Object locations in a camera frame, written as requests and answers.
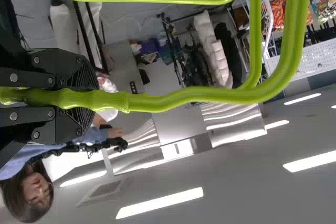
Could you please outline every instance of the lime green railing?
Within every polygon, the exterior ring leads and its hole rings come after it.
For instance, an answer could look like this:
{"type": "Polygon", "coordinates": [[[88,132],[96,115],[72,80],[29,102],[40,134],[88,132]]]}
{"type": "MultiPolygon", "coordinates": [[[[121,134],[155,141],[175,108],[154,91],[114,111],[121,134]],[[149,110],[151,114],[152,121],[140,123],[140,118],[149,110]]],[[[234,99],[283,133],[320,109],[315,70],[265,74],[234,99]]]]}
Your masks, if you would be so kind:
{"type": "Polygon", "coordinates": [[[115,108],[123,112],[163,112],[189,102],[252,104],[264,102],[280,93],[296,74],[302,57],[309,0],[287,0],[281,57],[272,76],[256,86],[261,75],[260,0],[250,0],[250,75],[236,90],[214,87],[188,87],[164,96],[106,93],[101,90],[74,92],[69,89],[14,90],[0,88],[0,102],[25,102],[29,105],[55,105],[63,109],[77,106],[94,111],[115,108]]]}

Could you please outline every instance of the dark hair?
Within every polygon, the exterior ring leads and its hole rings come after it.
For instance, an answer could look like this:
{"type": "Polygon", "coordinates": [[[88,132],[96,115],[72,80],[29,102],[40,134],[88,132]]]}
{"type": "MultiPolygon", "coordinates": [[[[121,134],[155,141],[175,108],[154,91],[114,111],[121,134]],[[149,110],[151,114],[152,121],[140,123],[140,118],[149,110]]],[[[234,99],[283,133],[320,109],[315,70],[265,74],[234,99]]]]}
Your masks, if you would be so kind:
{"type": "MultiPolygon", "coordinates": [[[[34,172],[40,173],[47,182],[51,183],[51,179],[42,163],[38,161],[33,165],[34,172]]],[[[49,210],[54,200],[54,191],[50,192],[50,207],[39,209],[31,206],[25,199],[22,180],[27,177],[26,166],[12,178],[0,181],[0,188],[3,192],[4,203],[9,212],[15,219],[24,223],[33,223],[42,218],[49,210]]]]}

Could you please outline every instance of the light blue shirt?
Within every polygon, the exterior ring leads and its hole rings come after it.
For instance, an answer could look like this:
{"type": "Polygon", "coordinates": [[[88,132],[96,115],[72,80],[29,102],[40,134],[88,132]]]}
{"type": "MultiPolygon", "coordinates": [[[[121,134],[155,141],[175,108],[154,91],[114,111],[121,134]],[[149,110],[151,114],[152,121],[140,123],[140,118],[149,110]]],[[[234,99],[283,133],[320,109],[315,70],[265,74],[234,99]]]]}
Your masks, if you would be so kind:
{"type": "MultiPolygon", "coordinates": [[[[79,138],[73,140],[76,143],[101,143],[108,138],[108,129],[99,130],[96,127],[91,127],[90,130],[79,138]]],[[[5,180],[17,174],[25,164],[37,155],[50,150],[59,150],[65,144],[61,145],[26,145],[22,148],[4,167],[0,169],[0,180],[5,180]]]]}

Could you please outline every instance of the ceiling light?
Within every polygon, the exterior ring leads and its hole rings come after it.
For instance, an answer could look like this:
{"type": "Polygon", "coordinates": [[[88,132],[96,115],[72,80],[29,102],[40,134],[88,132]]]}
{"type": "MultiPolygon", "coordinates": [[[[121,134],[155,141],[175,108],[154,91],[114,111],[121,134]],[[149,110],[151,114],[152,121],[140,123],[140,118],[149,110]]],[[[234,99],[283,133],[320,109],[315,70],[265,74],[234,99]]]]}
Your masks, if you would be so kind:
{"type": "Polygon", "coordinates": [[[206,128],[206,130],[208,131],[208,130],[213,130],[213,129],[217,129],[217,128],[223,128],[223,127],[228,127],[228,126],[236,125],[236,124],[239,124],[239,123],[244,123],[244,122],[246,122],[246,121],[248,121],[248,120],[251,120],[251,119],[253,119],[253,118],[257,118],[257,117],[259,117],[259,116],[261,116],[261,113],[258,113],[258,114],[255,114],[255,115],[248,116],[248,117],[246,117],[246,118],[244,118],[244,119],[240,119],[240,120],[235,121],[235,122],[211,125],[211,126],[208,126],[208,127],[206,128]]]}
{"type": "Polygon", "coordinates": [[[265,125],[265,130],[273,129],[273,128],[275,128],[275,127],[279,127],[279,126],[285,125],[285,124],[287,124],[287,123],[289,123],[289,121],[287,121],[287,120],[282,120],[282,121],[279,121],[279,122],[266,124],[266,125],[265,125]]]}
{"type": "Polygon", "coordinates": [[[298,172],[313,168],[320,165],[325,165],[336,161],[336,151],[323,153],[317,156],[307,157],[288,164],[284,164],[283,167],[291,173],[298,172]]]}
{"type": "Polygon", "coordinates": [[[87,180],[90,180],[90,179],[99,178],[99,177],[104,176],[106,173],[107,173],[107,170],[103,170],[102,172],[92,173],[92,174],[85,175],[85,176],[82,176],[82,177],[79,177],[79,178],[74,178],[74,179],[71,179],[71,180],[68,180],[68,181],[62,183],[59,187],[71,186],[71,185],[81,183],[81,182],[84,182],[84,181],[87,181],[87,180]]]}
{"type": "Polygon", "coordinates": [[[285,102],[284,105],[291,105],[293,103],[302,102],[302,101],[305,101],[305,100],[308,100],[308,99],[312,99],[314,97],[319,97],[320,95],[321,95],[320,93],[311,94],[311,95],[308,95],[306,97],[301,97],[299,99],[295,99],[295,100],[292,100],[292,101],[289,101],[289,102],[285,102]]]}
{"type": "Polygon", "coordinates": [[[202,187],[194,188],[177,194],[172,194],[165,197],[144,201],[135,205],[123,207],[119,210],[116,219],[122,219],[125,217],[138,215],[143,212],[148,212],[163,207],[176,205],[179,203],[183,203],[201,197],[203,197],[202,187]]]}
{"type": "Polygon", "coordinates": [[[244,139],[245,140],[250,140],[252,138],[256,138],[256,137],[264,136],[264,135],[267,135],[266,130],[255,130],[255,131],[251,131],[251,132],[246,133],[244,135],[244,139]]]}

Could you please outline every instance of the hand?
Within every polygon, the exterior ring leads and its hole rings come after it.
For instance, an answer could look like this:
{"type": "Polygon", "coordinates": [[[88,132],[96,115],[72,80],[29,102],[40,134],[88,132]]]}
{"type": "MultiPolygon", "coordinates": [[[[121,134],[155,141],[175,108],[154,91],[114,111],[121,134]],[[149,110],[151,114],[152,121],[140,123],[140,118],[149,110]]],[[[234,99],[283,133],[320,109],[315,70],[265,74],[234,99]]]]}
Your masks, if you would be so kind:
{"type": "Polygon", "coordinates": [[[104,83],[105,83],[105,77],[99,76],[98,77],[98,83],[99,83],[99,86],[103,86],[104,83]]]}
{"type": "Polygon", "coordinates": [[[109,129],[109,138],[116,138],[124,136],[124,130],[122,128],[109,129]]]}

